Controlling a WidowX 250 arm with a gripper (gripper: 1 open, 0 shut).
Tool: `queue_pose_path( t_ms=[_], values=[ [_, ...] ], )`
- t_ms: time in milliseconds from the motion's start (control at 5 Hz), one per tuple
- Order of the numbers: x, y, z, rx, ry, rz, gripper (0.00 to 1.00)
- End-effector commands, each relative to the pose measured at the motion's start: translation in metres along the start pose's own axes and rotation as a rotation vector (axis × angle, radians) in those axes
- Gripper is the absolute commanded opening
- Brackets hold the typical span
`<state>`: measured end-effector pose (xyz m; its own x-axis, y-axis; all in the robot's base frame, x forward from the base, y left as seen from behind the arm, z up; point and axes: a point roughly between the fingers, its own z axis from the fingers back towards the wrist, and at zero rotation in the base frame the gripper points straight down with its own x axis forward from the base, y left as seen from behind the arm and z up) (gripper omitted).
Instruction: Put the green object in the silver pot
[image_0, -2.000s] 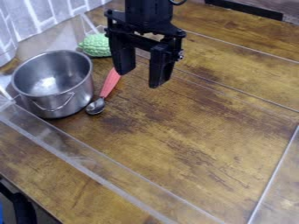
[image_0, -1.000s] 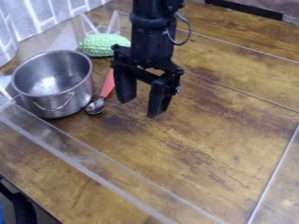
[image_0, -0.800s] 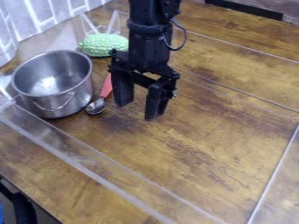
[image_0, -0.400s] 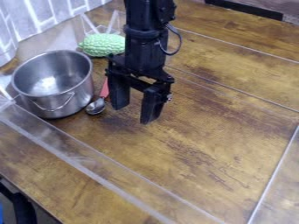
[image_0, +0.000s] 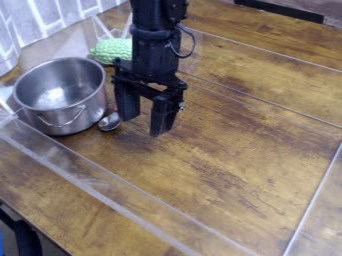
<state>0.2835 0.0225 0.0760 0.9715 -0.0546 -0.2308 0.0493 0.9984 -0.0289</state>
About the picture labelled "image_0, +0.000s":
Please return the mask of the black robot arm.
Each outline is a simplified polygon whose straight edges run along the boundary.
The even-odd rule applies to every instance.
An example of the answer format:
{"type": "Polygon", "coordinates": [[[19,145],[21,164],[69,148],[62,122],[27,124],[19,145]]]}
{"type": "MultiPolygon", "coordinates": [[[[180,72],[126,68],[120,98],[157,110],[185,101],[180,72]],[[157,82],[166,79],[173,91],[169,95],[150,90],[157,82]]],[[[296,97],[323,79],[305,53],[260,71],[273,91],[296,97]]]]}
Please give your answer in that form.
{"type": "Polygon", "coordinates": [[[140,98],[152,101],[149,135],[172,129],[182,107],[186,84],[176,77],[185,0],[129,0],[132,8],[132,60],[116,57],[113,88],[118,116],[140,115],[140,98]]]}

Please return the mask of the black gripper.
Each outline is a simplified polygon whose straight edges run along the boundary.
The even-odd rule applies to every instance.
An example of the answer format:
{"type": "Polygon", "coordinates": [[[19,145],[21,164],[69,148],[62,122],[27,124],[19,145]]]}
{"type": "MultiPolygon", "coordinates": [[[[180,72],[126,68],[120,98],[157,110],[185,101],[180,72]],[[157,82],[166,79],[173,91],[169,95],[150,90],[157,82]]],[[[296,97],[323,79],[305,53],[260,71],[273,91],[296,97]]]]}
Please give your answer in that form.
{"type": "Polygon", "coordinates": [[[140,115],[140,97],[152,100],[149,135],[157,137],[172,129],[184,108],[185,83],[176,77],[181,32],[130,29],[132,57],[116,57],[114,99],[118,116],[129,121],[140,115]]]}

